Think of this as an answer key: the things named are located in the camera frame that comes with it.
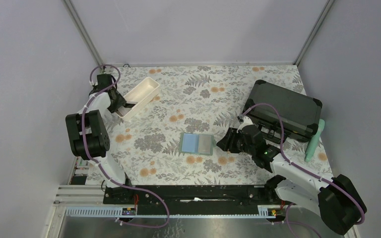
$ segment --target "mint green object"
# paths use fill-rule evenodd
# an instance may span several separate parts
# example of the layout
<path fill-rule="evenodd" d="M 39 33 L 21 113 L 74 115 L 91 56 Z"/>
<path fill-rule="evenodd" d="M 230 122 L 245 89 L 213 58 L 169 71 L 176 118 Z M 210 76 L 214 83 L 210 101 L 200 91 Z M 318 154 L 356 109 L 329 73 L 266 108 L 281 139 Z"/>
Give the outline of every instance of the mint green object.
<path fill-rule="evenodd" d="M 313 154 L 315 153 L 316 147 L 319 144 L 320 134 L 322 133 L 324 128 L 325 128 L 325 121 L 322 119 L 319 119 L 319 125 L 318 125 L 316 135 L 314 135 L 310 139 L 309 145 L 306 149 L 306 157 L 305 157 L 306 162 L 309 162 L 312 159 Z"/>

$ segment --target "gray fern print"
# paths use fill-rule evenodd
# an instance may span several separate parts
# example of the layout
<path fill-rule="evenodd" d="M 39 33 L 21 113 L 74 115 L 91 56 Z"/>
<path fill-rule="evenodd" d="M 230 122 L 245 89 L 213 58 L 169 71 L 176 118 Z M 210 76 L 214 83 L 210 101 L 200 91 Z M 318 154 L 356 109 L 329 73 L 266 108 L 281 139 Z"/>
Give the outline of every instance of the gray fern print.
<path fill-rule="evenodd" d="M 205 83 L 211 82 L 212 79 L 210 76 L 207 75 L 193 75 L 188 79 L 188 81 L 185 83 L 185 85 L 193 86 L 193 87 L 200 87 L 204 86 Z"/>
<path fill-rule="evenodd" d="M 167 115 L 167 108 L 164 108 L 161 106 L 155 106 L 150 112 L 148 117 L 151 119 L 158 118 L 160 121 L 163 121 L 166 115 Z"/>
<path fill-rule="evenodd" d="M 198 70 L 200 70 L 200 71 L 210 71 L 211 67 L 209 67 L 209 66 L 199 66 Z"/>
<path fill-rule="evenodd" d="M 298 84 L 298 85 L 294 86 L 293 91 L 301 93 L 303 91 L 303 89 L 304 89 L 303 85 Z"/>
<path fill-rule="evenodd" d="M 179 140 L 173 139 L 170 141 L 167 146 L 163 149 L 164 154 L 168 155 L 178 155 L 179 153 Z"/>
<path fill-rule="evenodd" d="M 204 177 L 202 180 L 197 179 L 195 182 L 195 185 L 221 185 L 221 181 L 214 177 L 214 180 L 211 178 Z"/>
<path fill-rule="evenodd" d="M 209 93 L 209 91 L 207 89 L 204 89 L 201 91 L 201 93 L 199 95 L 202 96 L 203 98 L 209 98 L 209 96 L 211 94 Z"/>
<path fill-rule="evenodd" d="M 187 87 L 186 89 L 183 90 L 183 93 L 184 93 L 184 94 L 188 94 L 188 95 L 190 95 L 190 94 L 193 93 L 195 90 L 196 90 L 196 88 L 194 88 L 194 87 Z"/>
<path fill-rule="evenodd" d="M 221 166 L 215 164 L 212 160 L 205 160 L 203 166 L 206 172 L 212 171 L 216 173 L 222 170 Z"/>
<path fill-rule="evenodd" d="M 163 150 L 162 142 L 166 142 L 166 137 L 163 134 L 155 133 L 137 139 L 133 145 L 136 149 L 151 150 L 153 153 L 157 153 Z"/>
<path fill-rule="evenodd" d="M 186 132 L 194 133 L 195 131 L 204 132 L 209 130 L 209 124 L 206 122 L 202 122 L 202 120 L 194 119 L 194 118 L 186 118 L 185 125 Z"/>
<path fill-rule="evenodd" d="M 223 126 L 223 127 L 233 127 L 237 122 L 238 120 L 237 120 L 236 112 L 226 112 L 226 113 L 221 113 L 220 115 L 217 116 L 217 118 L 215 119 L 214 125 Z"/>

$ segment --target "vertical metal pole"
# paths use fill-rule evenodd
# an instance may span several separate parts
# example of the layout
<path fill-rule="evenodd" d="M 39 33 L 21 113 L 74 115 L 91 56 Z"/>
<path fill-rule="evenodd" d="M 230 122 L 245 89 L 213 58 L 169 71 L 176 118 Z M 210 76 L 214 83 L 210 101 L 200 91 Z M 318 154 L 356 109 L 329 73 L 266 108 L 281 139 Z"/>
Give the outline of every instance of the vertical metal pole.
<path fill-rule="evenodd" d="M 101 59 L 100 54 L 98 53 L 93 42 L 91 41 L 91 38 L 87 33 L 87 30 L 85 30 L 84 24 L 82 24 L 82 21 L 79 18 L 78 13 L 76 12 L 75 7 L 73 6 L 71 0 L 62 0 L 62 2 L 64 3 L 69 15 L 72 18 L 72 21 L 74 22 L 76 28 L 78 29 L 78 32 L 80 33 L 88 49 L 90 50 L 90 53 L 93 56 L 94 60 L 96 61 L 97 65 L 103 64 L 104 62 Z"/>
<path fill-rule="evenodd" d="M 57 206 L 52 222 L 50 223 L 49 233 L 47 238 L 58 238 L 62 229 L 62 223 L 65 218 L 65 206 Z"/>
<path fill-rule="evenodd" d="M 302 61 L 303 57 L 306 54 L 307 49 L 309 48 L 310 44 L 312 43 L 313 39 L 315 38 L 316 34 L 318 33 L 319 29 L 322 27 L 323 22 L 326 19 L 326 16 L 328 16 L 329 11 L 331 10 L 333 4 L 336 0 L 328 0 L 326 2 L 325 7 L 323 8 L 322 12 L 319 15 L 319 18 L 316 21 L 315 26 L 313 27 L 312 31 L 310 32 L 309 37 L 307 38 L 305 44 L 302 47 L 302 50 L 300 51 L 299 55 L 297 56 L 296 60 L 294 61 L 295 66 L 299 66 L 300 62 Z"/>

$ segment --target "metal frame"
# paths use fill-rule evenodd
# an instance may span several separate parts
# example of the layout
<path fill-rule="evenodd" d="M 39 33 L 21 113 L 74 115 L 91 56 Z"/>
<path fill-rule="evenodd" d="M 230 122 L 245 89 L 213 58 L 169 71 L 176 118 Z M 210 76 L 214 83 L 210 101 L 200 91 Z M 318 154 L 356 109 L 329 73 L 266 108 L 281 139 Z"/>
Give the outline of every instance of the metal frame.
<path fill-rule="evenodd" d="M 71 0 L 62 0 L 62 2 L 65 5 L 69 15 L 71 16 L 72 21 L 75 24 L 75 27 L 78 29 L 78 32 L 80 33 L 82 39 L 84 40 L 84 43 L 87 45 L 87 48 L 89 49 L 91 55 L 93 56 L 93 59 L 96 61 L 97 65 L 103 64 L 104 62 L 101 59 L 100 54 L 98 53 L 96 47 L 94 46 L 93 41 L 88 35 L 87 30 L 84 27 L 84 24 L 82 24 L 82 21 L 79 18 L 79 15 L 76 12 L 75 7 L 73 6 Z"/>
<path fill-rule="evenodd" d="M 98 65 L 107 63 L 104 62 L 103 59 L 100 57 L 100 54 L 98 50 L 96 49 L 95 45 L 93 44 L 93 41 L 91 40 L 91 37 L 87 33 L 87 30 L 85 29 L 84 24 L 82 23 L 81 19 L 79 18 L 78 13 L 75 10 L 75 7 L 71 0 L 62 0 L 64 3 L 66 10 L 68 11 L 69 15 L 72 18 L 72 21 L 74 22 L 78 32 L 80 33 L 81 37 L 83 38 L 85 44 L 87 45 L 87 48 L 90 50 L 91 55 L 93 56 L 93 59 L 96 61 Z M 305 55 L 307 49 L 309 48 L 310 44 L 312 43 L 312 40 L 315 38 L 316 34 L 318 33 L 318 30 L 322 26 L 324 20 L 326 19 L 326 16 L 329 13 L 329 10 L 333 6 L 335 0 L 328 0 L 323 7 L 322 12 L 319 15 L 319 18 L 317 19 L 313 29 L 311 30 L 308 38 L 306 39 L 305 43 L 303 44 L 303 47 L 297 56 L 296 60 L 294 62 L 273 62 L 273 63 L 261 63 L 261 62 L 247 62 L 247 63 L 210 63 L 210 65 L 219 65 L 219 66 L 245 66 L 245 65 L 296 65 L 297 67 L 300 65 L 300 62 L 303 59 L 303 56 Z M 128 62 L 117 62 L 113 63 L 116 67 L 123 67 L 125 64 L 128 64 Z M 153 66 L 205 66 L 206 64 L 192 64 L 192 63 L 166 63 L 166 64 L 134 64 L 129 65 L 133 67 L 153 67 Z"/>
<path fill-rule="evenodd" d="M 329 11 L 331 10 L 332 6 L 334 5 L 335 0 L 328 0 L 325 4 L 325 7 L 323 8 L 322 12 L 319 15 L 319 18 L 317 19 L 312 31 L 309 34 L 309 37 L 307 38 L 305 44 L 302 47 L 302 50 L 300 51 L 299 55 L 297 56 L 296 60 L 294 61 L 294 65 L 299 67 L 300 62 L 302 61 L 303 57 L 306 54 L 306 51 L 308 50 L 309 46 L 311 45 L 313 39 L 315 38 L 316 34 L 318 33 L 319 29 L 322 27 L 323 22 L 325 21 L 326 17 L 328 16 Z"/>
<path fill-rule="evenodd" d="M 43 238 L 58 238 L 62 230 L 63 221 L 67 216 L 66 211 L 70 207 L 132 207 L 133 205 L 105 205 L 103 204 L 104 192 L 101 190 L 99 185 L 60 185 L 57 196 L 55 198 L 54 205 L 51 207 L 48 220 L 43 229 Z M 277 205 L 262 205 L 259 206 L 261 209 L 266 208 L 278 208 Z M 225 216 L 194 216 L 196 218 L 225 218 Z M 257 218 L 256 216 L 227 216 L 229 218 Z M 348 233 L 344 236 L 345 238 L 360 238 L 357 227 L 353 226 Z"/>

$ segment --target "floral tablecloth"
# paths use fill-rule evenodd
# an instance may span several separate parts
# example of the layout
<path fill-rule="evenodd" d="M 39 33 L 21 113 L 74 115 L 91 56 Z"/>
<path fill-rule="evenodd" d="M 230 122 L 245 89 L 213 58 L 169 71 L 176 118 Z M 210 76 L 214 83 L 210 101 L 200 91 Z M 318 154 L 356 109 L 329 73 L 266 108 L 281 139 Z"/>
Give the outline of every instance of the floral tablecloth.
<path fill-rule="evenodd" d="M 103 119 L 111 140 L 109 153 L 134 185 L 263 184 L 271 174 L 244 153 L 214 148 L 212 156 L 180 154 L 181 132 L 212 134 L 220 140 L 229 127 L 239 125 L 256 80 L 305 94 L 296 66 L 199 66 L 120 68 L 122 95 L 145 77 L 160 83 L 161 91 L 130 121 L 107 112 Z M 305 164 L 307 144 L 287 139 L 284 150 L 293 161 Z M 322 143 L 307 166 L 330 174 Z M 90 168 L 86 184 L 103 178 Z"/>

